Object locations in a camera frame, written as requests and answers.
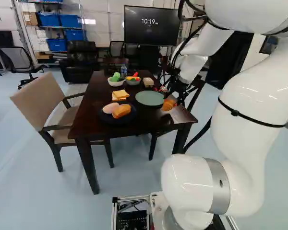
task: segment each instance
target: bowl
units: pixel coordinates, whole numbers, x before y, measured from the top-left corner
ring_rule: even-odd
[[[111,77],[108,78],[108,83],[109,83],[110,86],[113,86],[113,87],[122,86],[124,81],[125,81],[125,80],[122,80],[122,81],[110,81],[110,78]]]
[[[133,80],[125,79],[125,81],[127,82],[128,85],[139,85],[141,83],[141,80],[142,79],[137,80],[137,81],[136,80],[133,81]]]

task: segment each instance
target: wooden table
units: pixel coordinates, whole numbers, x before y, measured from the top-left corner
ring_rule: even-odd
[[[159,81],[147,70],[139,71],[139,77],[151,77],[155,82],[155,87],[160,87]],[[121,89],[125,89],[130,94],[127,101],[136,107],[137,116],[124,126],[105,124],[99,119],[98,112],[111,102],[112,91]],[[99,193],[99,185],[90,141],[178,130],[172,151],[174,154],[182,152],[192,124],[198,122],[182,105],[165,113],[160,109],[152,109],[139,104],[135,100],[135,95],[142,90],[145,90],[142,82],[138,86],[124,83],[121,87],[111,87],[103,71],[95,71],[92,75],[68,138],[76,141],[87,179],[94,194]]]

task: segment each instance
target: blue storage bin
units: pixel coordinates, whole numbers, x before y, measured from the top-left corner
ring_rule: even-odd
[[[43,26],[60,26],[59,16],[55,13],[38,13]]]
[[[66,51],[66,40],[65,39],[47,39],[49,49],[51,51]]]
[[[60,15],[62,26],[81,28],[81,18],[77,15]]]
[[[67,41],[83,41],[86,39],[86,30],[84,31],[84,38],[82,30],[64,30]]]

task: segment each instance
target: plastic bottle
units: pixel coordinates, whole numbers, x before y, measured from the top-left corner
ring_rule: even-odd
[[[127,66],[124,64],[124,66],[125,66],[125,68],[124,68],[124,70],[125,70],[125,72],[124,72],[124,77],[127,77]]]
[[[122,78],[125,78],[126,76],[125,76],[125,64],[123,64],[121,67],[120,67],[120,76],[122,77]]]

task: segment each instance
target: television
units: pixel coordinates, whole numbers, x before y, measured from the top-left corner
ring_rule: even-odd
[[[125,6],[125,43],[176,46],[180,27],[178,10]]]

